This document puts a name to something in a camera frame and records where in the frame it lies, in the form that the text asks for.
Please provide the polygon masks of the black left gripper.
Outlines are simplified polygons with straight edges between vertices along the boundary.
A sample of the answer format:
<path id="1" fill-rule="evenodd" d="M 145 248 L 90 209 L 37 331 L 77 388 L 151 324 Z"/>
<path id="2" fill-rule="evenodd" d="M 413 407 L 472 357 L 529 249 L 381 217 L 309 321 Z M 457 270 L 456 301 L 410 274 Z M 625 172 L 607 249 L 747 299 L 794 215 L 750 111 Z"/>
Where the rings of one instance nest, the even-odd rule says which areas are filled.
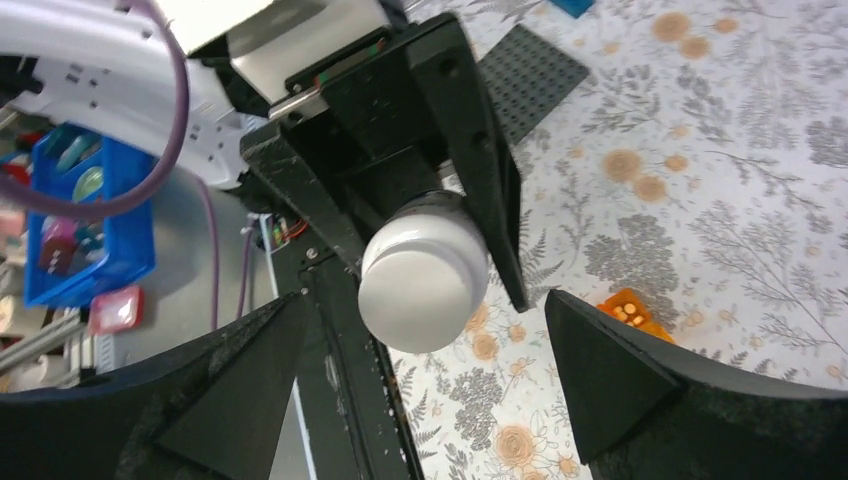
<path id="1" fill-rule="evenodd" d="M 518 312 L 521 179 L 460 20 L 407 20 L 395 1 L 275 1 L 228 33 L 243 102 L 266 125 L 240 140 L 232 195 L 296 212 L 355 275 L 365 245 L 351 215 L 393 211 L 448 157 L 465 205 Z"/>

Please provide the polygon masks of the white bottle cap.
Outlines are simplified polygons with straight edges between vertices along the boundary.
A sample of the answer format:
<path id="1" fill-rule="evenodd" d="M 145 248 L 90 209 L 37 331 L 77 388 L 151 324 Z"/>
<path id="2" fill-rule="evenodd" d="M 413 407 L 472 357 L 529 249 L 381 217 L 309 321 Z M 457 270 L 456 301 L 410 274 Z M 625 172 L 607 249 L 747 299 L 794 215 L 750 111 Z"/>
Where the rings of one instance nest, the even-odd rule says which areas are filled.
<path id="1" fill-rule="evenodd" d="M 479 309 L 489 261 L 461 208 L 413 207 L 369 241 L 358 290 L 360 316 L 386 346 L 406 353 L 454 342 Z"/>

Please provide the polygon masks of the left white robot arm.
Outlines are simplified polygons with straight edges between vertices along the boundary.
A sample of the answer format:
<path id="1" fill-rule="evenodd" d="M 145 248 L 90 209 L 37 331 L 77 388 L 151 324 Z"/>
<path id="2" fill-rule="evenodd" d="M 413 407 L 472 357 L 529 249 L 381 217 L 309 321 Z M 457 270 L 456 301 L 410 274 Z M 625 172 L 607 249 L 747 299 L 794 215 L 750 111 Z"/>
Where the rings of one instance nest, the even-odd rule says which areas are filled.
<path id="1" fill-rule="evenodd" d="M 450 162 L 518 311 L 520 177 L 460 19 L 399 1 L 5 1 L 1 99 L 123 141 L 262 213 L 288 207 L 355 273 Z"/>

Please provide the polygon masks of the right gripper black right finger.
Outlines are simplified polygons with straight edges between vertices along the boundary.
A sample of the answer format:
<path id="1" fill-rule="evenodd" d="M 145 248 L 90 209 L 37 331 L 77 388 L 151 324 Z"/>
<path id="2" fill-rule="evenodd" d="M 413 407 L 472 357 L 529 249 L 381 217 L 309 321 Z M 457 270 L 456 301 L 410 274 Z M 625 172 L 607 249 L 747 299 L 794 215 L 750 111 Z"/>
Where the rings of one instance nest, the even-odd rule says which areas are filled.
<path id="1" fill-rule="evenodd" d="M 843 479 L 847 395 L 722 364 L 560 290 L 545 317 L 596 479 Z"/>

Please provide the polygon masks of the orange pill organizer box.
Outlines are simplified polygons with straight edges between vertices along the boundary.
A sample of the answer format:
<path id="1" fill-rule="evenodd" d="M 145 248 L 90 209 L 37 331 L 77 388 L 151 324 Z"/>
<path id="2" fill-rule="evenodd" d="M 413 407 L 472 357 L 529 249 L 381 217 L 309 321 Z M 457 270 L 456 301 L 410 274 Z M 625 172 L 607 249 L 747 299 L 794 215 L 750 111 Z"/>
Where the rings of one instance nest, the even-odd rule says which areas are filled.
<path id="1" fill-rule="evenodd" d="M 641 298 L 630 288 L 619 290 L 614 295 L 597 304 L 596 308 L 623 324 L 660 338 L 668 343 L 675 344 L 669 332 L 653 318 L 653 314 Z"/>

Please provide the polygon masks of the white blue pill bottle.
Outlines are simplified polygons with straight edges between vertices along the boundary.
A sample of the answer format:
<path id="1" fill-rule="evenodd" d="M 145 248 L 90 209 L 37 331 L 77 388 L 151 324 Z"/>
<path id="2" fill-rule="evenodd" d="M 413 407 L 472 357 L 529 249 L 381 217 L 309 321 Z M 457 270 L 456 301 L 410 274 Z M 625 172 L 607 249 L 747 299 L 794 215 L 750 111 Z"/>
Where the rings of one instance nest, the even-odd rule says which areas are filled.
<path id="1" fill-rule="evenodd" d="M 419 214 L 454 214 L 463 212 L 464 197 L 456 192 L 437 189 L 416 195 L 407 201 L 391 217 L 392 220 L 408 215 Z"/>

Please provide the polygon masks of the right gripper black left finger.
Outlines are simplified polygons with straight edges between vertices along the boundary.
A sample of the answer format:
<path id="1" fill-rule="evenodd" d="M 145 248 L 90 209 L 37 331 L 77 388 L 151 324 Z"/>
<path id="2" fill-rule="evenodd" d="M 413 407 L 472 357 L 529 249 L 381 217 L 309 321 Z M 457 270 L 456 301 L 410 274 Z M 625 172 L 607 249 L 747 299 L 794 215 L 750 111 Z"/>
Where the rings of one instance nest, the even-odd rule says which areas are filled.
<path id="1" fill-rule="evenodd" d="M 289 294 L 79 385 L 1 398 L 5 479 L 265 479 L 302 352 Z"/>

